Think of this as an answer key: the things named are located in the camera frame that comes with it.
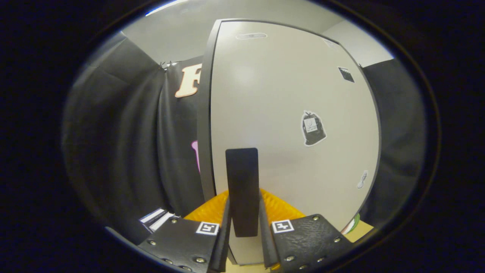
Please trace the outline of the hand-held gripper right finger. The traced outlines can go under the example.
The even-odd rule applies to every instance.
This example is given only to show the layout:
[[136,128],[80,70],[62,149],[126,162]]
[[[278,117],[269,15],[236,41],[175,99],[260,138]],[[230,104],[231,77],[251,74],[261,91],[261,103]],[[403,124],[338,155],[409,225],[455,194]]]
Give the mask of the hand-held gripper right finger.
[[260,237],[265,268],[272,273],[310,273],[343,260],[353,243],[321,214],[303,215],[260,189]]

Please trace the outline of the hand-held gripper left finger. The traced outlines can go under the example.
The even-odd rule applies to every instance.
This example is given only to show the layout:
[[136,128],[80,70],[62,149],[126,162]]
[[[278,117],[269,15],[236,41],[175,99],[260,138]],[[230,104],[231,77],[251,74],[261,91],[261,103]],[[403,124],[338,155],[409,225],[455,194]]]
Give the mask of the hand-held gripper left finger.
[[192,273],[226,272],[232,216],[225,191],[186,217],[168,215],[139,247],[161,264]]

